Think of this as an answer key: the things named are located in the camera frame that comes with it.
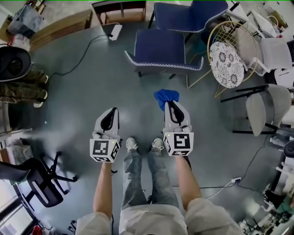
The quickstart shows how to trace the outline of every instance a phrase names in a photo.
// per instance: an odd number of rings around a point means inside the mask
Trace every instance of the blue towel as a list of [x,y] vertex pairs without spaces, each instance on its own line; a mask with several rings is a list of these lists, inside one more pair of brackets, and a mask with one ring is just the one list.
[[179,101],[180,94],[175,90],[161,89],[154,93],[155,99],[158,101],[159,107],[164,111],[164,105],[167,101]]

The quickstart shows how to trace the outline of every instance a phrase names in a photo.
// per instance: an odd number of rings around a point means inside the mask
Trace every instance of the window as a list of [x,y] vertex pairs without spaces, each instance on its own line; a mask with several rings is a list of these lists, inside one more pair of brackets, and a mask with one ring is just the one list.
[[28,234],[37,220],[23,206],[18,188],[0,180],[0,192],[0,235]]
[[32,221],[26,209],[20,205],[0,222],[0,232],[3,235],[21,235]]
[[6,181],[0,180],[0,212],[3,211],[16,198],[17,193],[13,187]]

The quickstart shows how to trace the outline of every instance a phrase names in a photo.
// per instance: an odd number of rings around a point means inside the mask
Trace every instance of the camouflage pants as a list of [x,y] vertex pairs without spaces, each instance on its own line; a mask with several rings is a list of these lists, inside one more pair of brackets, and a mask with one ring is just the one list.
[[47,77],[42,71],[30,70],[27,75],[15,82],[0,83],[0,101],[14,104],[21,101],[41,103],[44,101],[46,90],[40,85],[46,80]]

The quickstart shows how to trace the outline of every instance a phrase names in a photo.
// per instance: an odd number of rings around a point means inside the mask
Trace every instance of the white sleeve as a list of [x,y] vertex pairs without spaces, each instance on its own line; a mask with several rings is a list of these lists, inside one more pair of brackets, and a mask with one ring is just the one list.
[[76,235],[110,235],[106,214],[94,212],[78,219]]
[[223,207],[215,206],[203,198],[194,199],[189,203],[185,222],[189,234],[243,235],[241,228]]

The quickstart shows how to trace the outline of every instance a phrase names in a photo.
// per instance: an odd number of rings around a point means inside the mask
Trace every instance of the black office chair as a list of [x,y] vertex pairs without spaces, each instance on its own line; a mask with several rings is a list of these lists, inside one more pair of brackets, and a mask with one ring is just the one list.
[[26,160],[21,165],[12,165],[0,162],[0,179],[8,179],[12,181],[22,181],[27,177],[27,182],[32,191],[25,196],[22,194],[26,204],[32,211],[34,209],[30,205],[30,201],[34,195],[45,207],[53,207],[63,201],[63,195],[68,193],[64,191],[57,180],[68,182],[76,182],[78,178],[72,179],[56,175],[56,166],[58,157],[61,152],[57,152],[53,165],[49,168],[43,160],[44,154],[40,156],[41,162],[35,158]]

